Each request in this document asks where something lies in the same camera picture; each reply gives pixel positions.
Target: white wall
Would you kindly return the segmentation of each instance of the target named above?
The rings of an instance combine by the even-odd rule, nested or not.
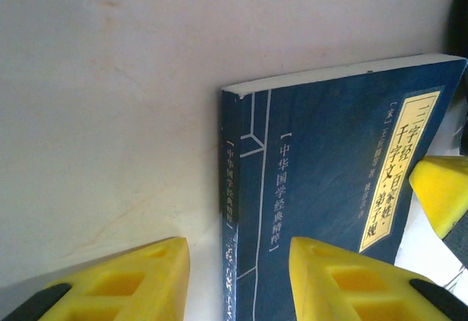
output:
[[[0,0],[0,287],[183,235],[208,320],[219,87],[439,51],[450,3]]]

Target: yellow title label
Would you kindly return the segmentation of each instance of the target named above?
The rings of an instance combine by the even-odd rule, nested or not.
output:
[[[372,197],[359,252],[390,234],[404,177],[439,94],[431,92],[404,100]]]

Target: book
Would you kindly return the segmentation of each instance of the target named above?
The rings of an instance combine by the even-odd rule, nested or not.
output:
[[[423,54],[222,89],[224,320],[296,320],[294,236],[394,263],[408,176],[466,65]]]

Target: blue book cover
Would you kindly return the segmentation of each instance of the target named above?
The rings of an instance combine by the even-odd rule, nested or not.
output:
[[[415,163],[467,65],[420,55],[222,91],[225,321],[294,321],[293,236],[394,263]]]

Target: book spine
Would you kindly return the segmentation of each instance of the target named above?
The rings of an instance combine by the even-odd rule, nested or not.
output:
[[[222,154],[219,168],[221,171],[224,321],[236,320],[241,104],[242,100],[237,94],[222,92]]]

